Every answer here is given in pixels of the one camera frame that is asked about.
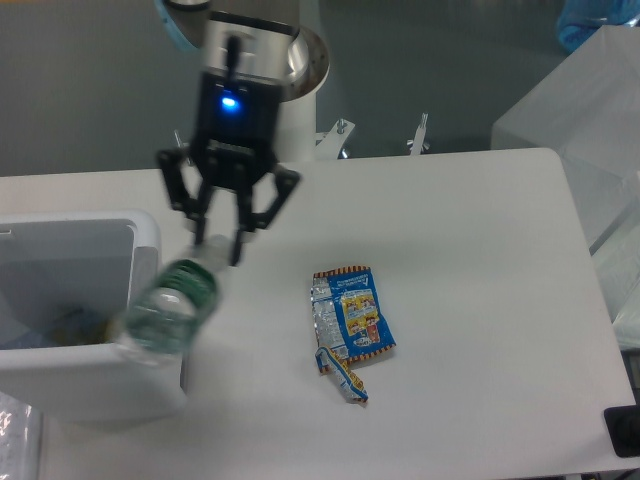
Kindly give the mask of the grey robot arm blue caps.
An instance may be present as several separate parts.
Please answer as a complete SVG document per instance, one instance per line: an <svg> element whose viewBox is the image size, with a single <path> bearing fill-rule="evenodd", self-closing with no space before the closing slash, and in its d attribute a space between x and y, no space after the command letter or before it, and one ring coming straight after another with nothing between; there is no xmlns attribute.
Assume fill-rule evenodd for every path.
<svg viewBox="0 0 640 480"><path fill-rule="evenodd" d="M289 47L299 30L249 4L158 1L155 7L175 43L203 53L193 136L156 154L169 204L193 223L200 245L214 192L234 193L237 230L228 263L235 266L244 243L269 227L301 179L274 151Z"/></svg>

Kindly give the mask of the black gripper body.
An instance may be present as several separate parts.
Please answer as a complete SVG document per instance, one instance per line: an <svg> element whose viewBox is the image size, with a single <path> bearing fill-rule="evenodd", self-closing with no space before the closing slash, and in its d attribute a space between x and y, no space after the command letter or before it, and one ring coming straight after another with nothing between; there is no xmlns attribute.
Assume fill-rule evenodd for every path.
<svg viewBox="0 0 640 480"><path fill-rule="evenodd" d="M191 159L212 186L250 189L276 163L273 151L283 96L279 82L204 72Z"/></svg>

